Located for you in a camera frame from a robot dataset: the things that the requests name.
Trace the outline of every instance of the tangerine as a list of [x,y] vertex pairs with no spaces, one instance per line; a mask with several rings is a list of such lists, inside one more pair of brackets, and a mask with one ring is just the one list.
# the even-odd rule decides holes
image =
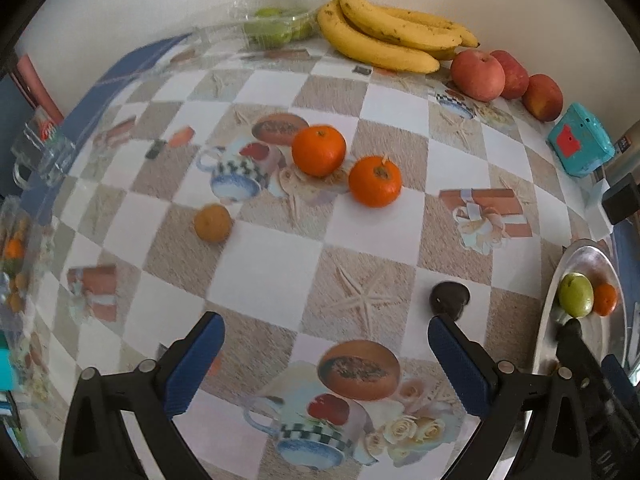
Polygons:
[[366,156],[351,169],[349,189],[358,202],[385,207],[400,195],[402,174],[386,156]]
[[593,309],[599,316],[608,316],[618,304],[618,292],[610,283],[601,283],[593,291]]
[[346,154],[344,137],[326,124],[300,130],[291,143],[293,162],[311,176],[329,176],[340,168]]

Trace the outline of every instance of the white rose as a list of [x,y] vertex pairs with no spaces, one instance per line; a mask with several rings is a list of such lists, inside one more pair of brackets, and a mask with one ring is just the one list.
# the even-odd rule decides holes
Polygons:
[[444,435],[444,429],[446,427],[444,420],[441,418],[430,418],[423,416],[416,421],[417,430],[414,434],[414,441],[418,444],[424,444],[425,442],[436,442],[440,440]]
[[378,456],[385,450],[386,440],[379,433],[369,433],[364,437],[364,445],[371,456]]
[[383,435],[389,444],[397,444],[401,440],[414,436],[417,429],[418,425],[415,423],[415,417],[403,415],[393,422],[385,424]]
[[394,462],[400,462],[409,456],[409,450],[402,447],[390,446],[386,449],[386,452]]

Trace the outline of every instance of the apple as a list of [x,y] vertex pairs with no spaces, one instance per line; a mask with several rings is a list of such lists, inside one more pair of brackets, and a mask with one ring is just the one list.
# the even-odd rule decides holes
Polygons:
[[570,272],[558,286],[558,301],[569,316],[586,316],[593,308],[593,287],[591,282],[583,274]]
[[529,78],[529,87],[522,96],[522,103],[537,120],[548,122],[560,116],[564,99],[553,79],[548,75],[536,74]]
[[313,418],[341,426],[349,419],[349,403],[332,394],[322,394],[309,403],[306,412]]
[[473,99],[489,102],[504,90],[504,69],[494,56],[481,50],[464,50],[451,62],[451,78]]
[[491,53],[504,70],[504,90],[500,94],[505,99],[519,99],[529,87],[529,74],[506,50],[494,50]]

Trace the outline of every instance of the teal object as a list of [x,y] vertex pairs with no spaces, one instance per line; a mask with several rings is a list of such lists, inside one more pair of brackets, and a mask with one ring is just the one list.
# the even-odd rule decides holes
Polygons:
[[572,176],[587,176],[616,153],[598,118],[580,103],[569,106],[546,140]]
[[9,345],[3,332],[0,332],[0,391],[10,392],[14,389],[14,370],[9,361]]

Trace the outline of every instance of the metal screw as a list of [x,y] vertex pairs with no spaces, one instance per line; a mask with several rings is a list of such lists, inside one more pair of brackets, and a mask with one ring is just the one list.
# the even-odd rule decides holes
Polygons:
[[508,361],[500,361],[498,363],[498,370],[500,370],[503,374],[513,374],[515,369],[516,367]]
[[138,370],[143,374],[148,374],[156,368],[156,362],[153,359],[145,359],[138,365]]
[[80,374],[80,378],[84,379],[85,381],[88,381],[94,375],[95,375],[95,368],[86,368],[85,370],[82,370],[82,373]]
[[569,370],[569,368],[566,368],[566,367],[564,367],[564,366],[561,366],[561,367],[558,369],[558,375],[559,375],[560,377],[562,377],[563,379],[567,380],[567,381],[568,381],[569,379],[571,379],[571,377],[573,377],[573,376],[574,376],[574,375],[571,373],[571,370]]

